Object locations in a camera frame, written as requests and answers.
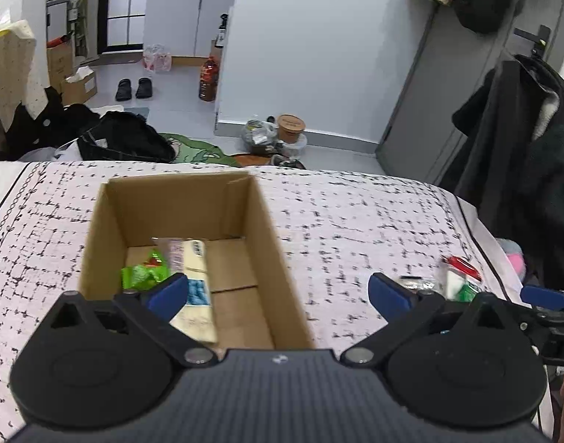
bed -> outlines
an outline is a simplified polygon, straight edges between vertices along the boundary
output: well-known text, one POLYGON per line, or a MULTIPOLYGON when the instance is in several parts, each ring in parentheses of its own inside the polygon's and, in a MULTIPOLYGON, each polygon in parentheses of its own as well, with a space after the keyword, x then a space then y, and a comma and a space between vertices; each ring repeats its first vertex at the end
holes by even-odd
MULTIPOLYGON (((23 420, 9 369, 41 318, 75 289, 101 183, 113 177, 222 172, 219 165, 0 162, 0 441, 23 420)), ((268 203, 315 344, 336 354, 386 322, 369 304, 370 274, 430 276, 441 255, 467 258, 484 289, 520 302, 520 281, 474 208, 426 183, 390 176, 252 167, 268 203), (502 288, 469 235, 505 283, 502 288)), ((551 434, 550 397, 538 415, 551 434)))

black stripe on bedsheet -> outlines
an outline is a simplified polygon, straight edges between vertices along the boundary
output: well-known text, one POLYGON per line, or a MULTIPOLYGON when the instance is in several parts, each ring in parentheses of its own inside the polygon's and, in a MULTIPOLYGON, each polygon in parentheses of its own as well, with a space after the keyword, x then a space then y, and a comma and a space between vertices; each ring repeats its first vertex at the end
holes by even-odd
POLYGON ((16 180, 13 182, 13 184, 9 187, 8 192, 6 193, 6 195, 3 197, 3 199, 0 202, 0 210, 1 207, 3 206, 3 204, 5 203, 5 200, 9 197, 9 195, 11 194, 11 191, 13 190, 13 188, 15 188, 17 182, 19 181, 19 179, 21 178, 21 176, 24 174, 24 171, 26 171, 26 168, 29 166, 29 163, 26 163, 26 165, 21 169, 20 174, 17 176, 16 180))

bottle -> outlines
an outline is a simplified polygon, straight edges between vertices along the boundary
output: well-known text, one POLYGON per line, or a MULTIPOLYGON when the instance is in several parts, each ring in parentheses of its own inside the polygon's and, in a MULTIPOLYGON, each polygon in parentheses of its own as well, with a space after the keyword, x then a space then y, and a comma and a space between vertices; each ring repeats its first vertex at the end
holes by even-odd
POLYGON ((216 36, 215 48, 222 48, 225 46, 225 38, 227 37, 227 20, 229 15, 226 13, 221 14, 222 23, 218 27, 218 35, 216 36))
POLYGON ((198 96, 205 102, 216 99, 216 85, 218 85, 218 63, 209 56, 200 71, 200 90, 198 96))

ribbed gray surface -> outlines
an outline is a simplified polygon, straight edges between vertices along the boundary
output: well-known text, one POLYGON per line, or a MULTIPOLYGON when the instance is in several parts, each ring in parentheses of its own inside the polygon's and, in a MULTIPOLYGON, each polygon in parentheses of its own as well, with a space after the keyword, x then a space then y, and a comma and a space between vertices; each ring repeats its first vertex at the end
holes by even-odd
POLYGON ((330 351, 230 351, 191 370, 155 410, 121 427, 61 433, 29 426, 30 443, 545 442, 529 423, 468 434, 437 428, 391 399, 369 370, 350 370, 330 351))

white logo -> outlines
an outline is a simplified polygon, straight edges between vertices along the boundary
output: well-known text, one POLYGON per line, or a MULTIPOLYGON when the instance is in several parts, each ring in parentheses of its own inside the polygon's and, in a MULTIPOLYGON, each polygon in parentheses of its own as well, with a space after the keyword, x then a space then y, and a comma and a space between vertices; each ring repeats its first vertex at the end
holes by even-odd
POLYGON ((272 361, 276 364, 284 364, 288 361, 288 357, 286 355, 278 355, 272 358, 272 361))

